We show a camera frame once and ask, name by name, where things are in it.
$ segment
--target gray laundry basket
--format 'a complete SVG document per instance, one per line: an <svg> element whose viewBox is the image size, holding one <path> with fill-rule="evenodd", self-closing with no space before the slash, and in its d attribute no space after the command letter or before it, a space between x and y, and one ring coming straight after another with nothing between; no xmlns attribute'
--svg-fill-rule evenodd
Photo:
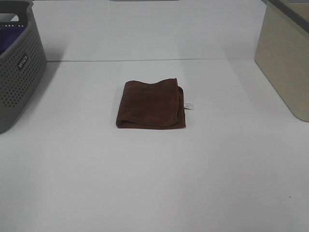
<svg viewBox="0 0 309 232"><path fill-rule="evenodd" d="M22 34L0 55L0 133L17 119L46 68L46 57L29 0L0 0L0 13L13 13L18 22L0 27L24 27Z"/></svg>

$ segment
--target white table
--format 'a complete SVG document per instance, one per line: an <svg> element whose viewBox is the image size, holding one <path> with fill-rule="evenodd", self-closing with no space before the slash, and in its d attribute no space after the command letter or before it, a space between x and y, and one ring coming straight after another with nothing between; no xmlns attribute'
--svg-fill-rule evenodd
<svg viewBox="0 0 309 232"><path fill-rule="evenodd" d="M126 81L172 77L186 129L116 128ZM0 231L305 232L308 140L253 59L49 63L0 137Z"/></svg>
<svg viewBox="0 0 309 232"><path fill-rule="evenodd" d="M260 0L35 1L48 60L253 58Z"/></svg>

